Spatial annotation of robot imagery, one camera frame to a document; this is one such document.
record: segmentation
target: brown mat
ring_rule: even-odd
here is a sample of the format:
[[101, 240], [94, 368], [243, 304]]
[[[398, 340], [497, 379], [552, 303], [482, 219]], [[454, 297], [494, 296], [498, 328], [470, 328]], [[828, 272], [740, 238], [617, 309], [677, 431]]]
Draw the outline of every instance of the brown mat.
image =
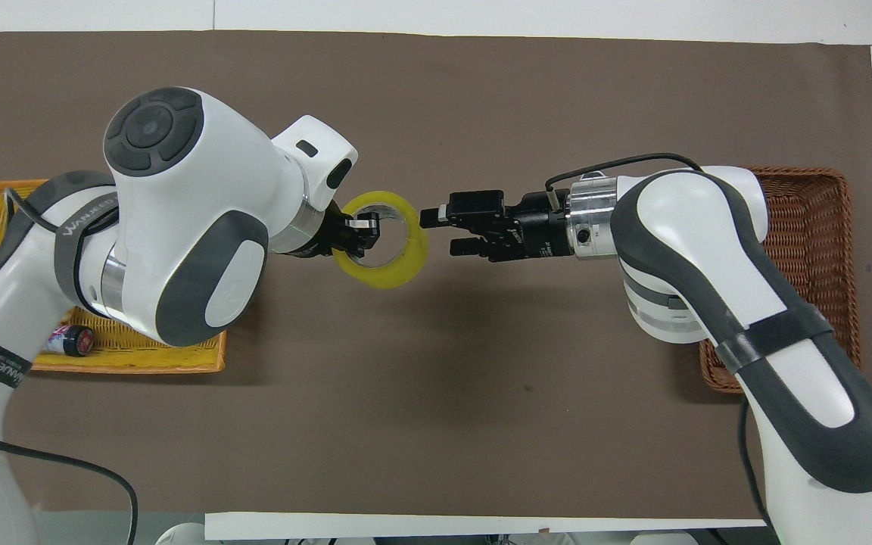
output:
[[[342, 204], [385, 189], [433, 207], [497, 187], [511, 204], [554, 173], [650, 151], [838, 169], [872, 380], [868, 48], [0, 34], [0, 179], [103, 168], [108, 118], [170, 84], [271, 134], [301, 114], [328, 122], [360, 151]], [[453, 235], [431, 232], [430, 262], [392, 292], [329, 259], [271, 258], [224, 372], [39, 373], [7, 437], [111, 466], [150, 511], [755, 516], [734, 397], [705, 385], [695, 345], [640, 331], [613, 262], [450, 259]], [[125, 506], [99, 478], [14, 467], [39, 508]]]

